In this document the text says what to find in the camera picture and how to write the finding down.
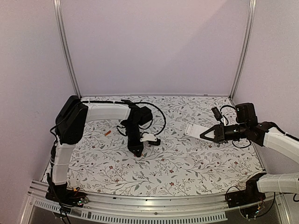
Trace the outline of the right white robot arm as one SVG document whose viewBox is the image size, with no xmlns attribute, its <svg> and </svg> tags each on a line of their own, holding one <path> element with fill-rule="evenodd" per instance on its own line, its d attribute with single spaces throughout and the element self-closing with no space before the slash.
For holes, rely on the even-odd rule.
<svg viewBox="0 0 299 224">
<path fill-rule="evenodd" d="M 202 132 L 199 137 L 215 143 L 239 141 L 246 139 L 261 147 L 279 152 L 295 162 L 299 162 L 299 139 L 282 131 L 274 122 L 259 123 L 252 103 L 243 103 L 235 106 L 236 125 L 226 126 L 223 123 Z M 251 185 L 242 192 L 242 200 L 252 203 L 260 193 L 280 192 L 299 193 L 299 174 L 258 174 L 250 178 Z"/>
</svg>

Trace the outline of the white remote control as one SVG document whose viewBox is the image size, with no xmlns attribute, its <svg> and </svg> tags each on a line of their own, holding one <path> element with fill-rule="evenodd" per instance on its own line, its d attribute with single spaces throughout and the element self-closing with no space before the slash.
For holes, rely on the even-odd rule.
<svg viewBox="0 0 299 224">
<path fill-rule="evenodd" d="M 193 123 L 188 123 L 185 128 L 184 134 L 194 138 L 200 138 L 200 135 L 207 130 L 208 130 L 207 127 L 193 124 Z"/>
</svg>

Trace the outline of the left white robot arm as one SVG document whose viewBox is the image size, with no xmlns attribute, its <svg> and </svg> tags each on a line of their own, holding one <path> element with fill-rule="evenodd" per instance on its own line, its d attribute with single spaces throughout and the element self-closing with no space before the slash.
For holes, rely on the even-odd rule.
<svg viewBox="0 0 299 224">
<path fill-rule="evenodd" d="M 69 199 L 69 191 L 62 187 L 67 182 L 67 170 L 71 154 L 83 137 L 85 124 L 96 120 L 118 120 L 125 129 L 128 149 L 139 157 L 145 141 L 156 142 L 157 137 L 150 133 L 140 133 L 140 126 L 151 122 L 153 115 L 148 107 L 139 107 L 128 100 L 116 101 L 82 101 L 71 96 L 56 118 L 56 124 L 50 129 L 55 136 L 51 152 L 51 171 L 48 182 L 55 186 L 51 194 L 60 203 Z"/>
</svg>

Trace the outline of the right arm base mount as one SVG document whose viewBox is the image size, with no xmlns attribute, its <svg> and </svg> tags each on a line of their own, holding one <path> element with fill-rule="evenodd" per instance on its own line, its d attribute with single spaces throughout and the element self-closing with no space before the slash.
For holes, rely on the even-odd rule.
<svg viewBox="0 0 299 224">
<path fill-rule="evenodd" d="M 229 208 L 257 203 L 265 199 L 265 194 L 259 192 L 257 186 L 253 185 L 248 185 L 245 190 L 227 192 L 225 194 L 225 200 L 228 203 Z"/>
</svg>

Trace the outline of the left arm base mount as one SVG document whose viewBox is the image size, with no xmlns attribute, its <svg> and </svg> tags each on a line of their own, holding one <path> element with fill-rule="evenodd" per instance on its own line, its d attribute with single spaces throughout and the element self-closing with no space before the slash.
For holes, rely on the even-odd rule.
<svg viewBox="0 0 299 224">
<path fill-rule="evenodd" d="M 79 189 L 67 189 L 66 184 L 49 186 L 45 198 L 67 207 L 83 207 L 89 202 L 86 193 Z"/>
</svg>

